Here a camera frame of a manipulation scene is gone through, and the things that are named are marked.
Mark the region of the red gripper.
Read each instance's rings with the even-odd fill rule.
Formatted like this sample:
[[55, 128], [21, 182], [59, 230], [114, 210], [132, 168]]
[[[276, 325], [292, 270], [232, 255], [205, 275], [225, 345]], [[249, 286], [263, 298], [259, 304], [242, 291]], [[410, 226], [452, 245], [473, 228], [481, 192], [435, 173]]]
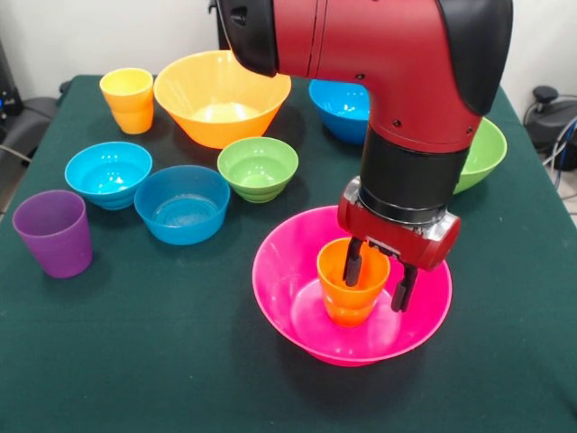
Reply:
[[343, 280], [348, 287], [358, 283], [363, 241], [375, 244], [403, 262], [403, 277], [391, 300], [394, 312], [406, 312], [417, 280], [418, 268], [431, 271], [445, 260], [461, 230], [461, 219], [449, 212], [433, 224], [410, 226], [390, 221], [369, 210], [361, 199], [361, 180], [346, 185], [337, 208], [339, 226], [353, 236], [348, 244]]

